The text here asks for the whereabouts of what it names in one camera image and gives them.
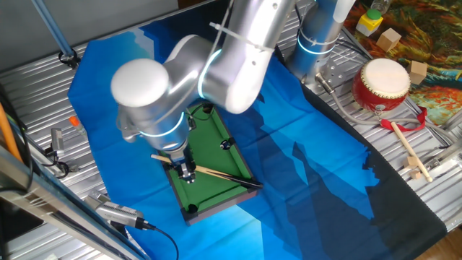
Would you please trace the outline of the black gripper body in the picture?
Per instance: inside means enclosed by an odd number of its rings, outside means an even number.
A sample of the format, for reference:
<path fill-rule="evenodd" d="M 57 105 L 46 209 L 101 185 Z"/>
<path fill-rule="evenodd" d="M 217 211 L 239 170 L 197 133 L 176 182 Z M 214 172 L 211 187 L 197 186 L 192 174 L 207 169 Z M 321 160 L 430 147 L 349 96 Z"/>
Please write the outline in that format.
<path fill-rule="evenodd" d="M 190 149 L 177 149 L 169 151 L 168 156 L 174 166 L 185 165 L 186 170 L 195 170 L 196 164 Z"/>

